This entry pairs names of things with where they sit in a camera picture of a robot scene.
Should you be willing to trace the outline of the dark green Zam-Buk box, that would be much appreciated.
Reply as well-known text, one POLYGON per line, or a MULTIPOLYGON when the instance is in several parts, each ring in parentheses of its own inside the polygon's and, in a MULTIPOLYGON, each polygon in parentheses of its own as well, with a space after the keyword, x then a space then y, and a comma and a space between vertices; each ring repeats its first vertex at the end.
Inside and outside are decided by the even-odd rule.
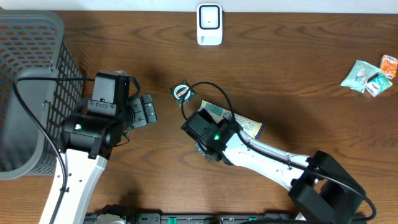
POLYGON ((190 85, 185 80, 171 88, 170 94, 179 106, 188 103, 196 97, 196 93, 190 89, 190 85))

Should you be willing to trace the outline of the large orange white snack bag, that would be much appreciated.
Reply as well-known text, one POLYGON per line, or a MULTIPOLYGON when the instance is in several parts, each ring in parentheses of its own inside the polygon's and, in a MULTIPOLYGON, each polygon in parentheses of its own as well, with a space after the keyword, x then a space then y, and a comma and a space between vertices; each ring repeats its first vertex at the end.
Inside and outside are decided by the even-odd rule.
MULTIPOLYGON (((201 105, 198 111, 206 109, 207 112, 211 115, 211 117, 218 123, 220 122, 227 114, 231 114, 231 112, 227 109, 214 105, 209 101, 201 100, 201 105)), ((261 134, 261 131, 264 125, 258 121, 251 120, 239 114, 235 114, 236 121, 243 128, 243 130, 252 138, 257 139, 261 134)))

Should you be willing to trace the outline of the green snack packet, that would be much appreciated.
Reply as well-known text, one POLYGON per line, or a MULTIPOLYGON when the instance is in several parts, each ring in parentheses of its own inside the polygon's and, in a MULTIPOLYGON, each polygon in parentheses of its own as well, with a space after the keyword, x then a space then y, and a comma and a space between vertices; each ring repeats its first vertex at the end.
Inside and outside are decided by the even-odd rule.
POLYGON ((357 60, 340 85, 364 93, 368 80, 379 72, 380 69, 378 67, 365 61, 357 60))

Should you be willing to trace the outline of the teal white packet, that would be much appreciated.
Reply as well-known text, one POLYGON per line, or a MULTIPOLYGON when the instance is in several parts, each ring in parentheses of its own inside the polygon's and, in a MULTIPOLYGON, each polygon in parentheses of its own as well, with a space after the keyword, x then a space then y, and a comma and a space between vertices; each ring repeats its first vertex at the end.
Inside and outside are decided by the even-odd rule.
POLYGON ((376 97, 392 86, 392 82, 383 74, 373 76, 366 84, 366 90, 376 97))

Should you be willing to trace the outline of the orange red snack packet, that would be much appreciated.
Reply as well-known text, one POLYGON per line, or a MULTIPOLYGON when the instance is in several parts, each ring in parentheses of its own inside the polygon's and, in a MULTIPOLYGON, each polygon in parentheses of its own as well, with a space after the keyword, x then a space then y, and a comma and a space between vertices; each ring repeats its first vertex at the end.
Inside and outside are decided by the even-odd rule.
POLYGON ((396 77, 397 59, 389 55, 383 55, 381 57, 379 68, 380 72, 391 80, 396 77))

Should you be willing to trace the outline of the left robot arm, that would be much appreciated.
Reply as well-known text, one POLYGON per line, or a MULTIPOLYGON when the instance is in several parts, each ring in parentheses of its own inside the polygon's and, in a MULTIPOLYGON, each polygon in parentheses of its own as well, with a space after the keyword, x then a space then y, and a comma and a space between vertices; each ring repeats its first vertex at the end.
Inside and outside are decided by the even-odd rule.
POLYGON ((129 94, 137 80, 124 73, 98 72, 93 96, 64 119, 57 146, 62 161, 55 169, 41 223, 83 223, 95 186, 114 147, 134 128, 157 121, 152 97, 129 94))

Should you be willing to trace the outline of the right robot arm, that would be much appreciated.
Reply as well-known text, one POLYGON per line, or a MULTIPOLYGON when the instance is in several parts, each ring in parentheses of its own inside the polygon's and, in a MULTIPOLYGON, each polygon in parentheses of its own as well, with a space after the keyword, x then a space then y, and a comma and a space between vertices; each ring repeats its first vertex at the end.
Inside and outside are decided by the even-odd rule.
POLYGON ((207 110, 193 113, 181 129, 206 158, 245 167, 288 191, 300 221, 352 223, 366 195, 331 155, 291 154, 250 137, 231 116, 216 122, 207 110))

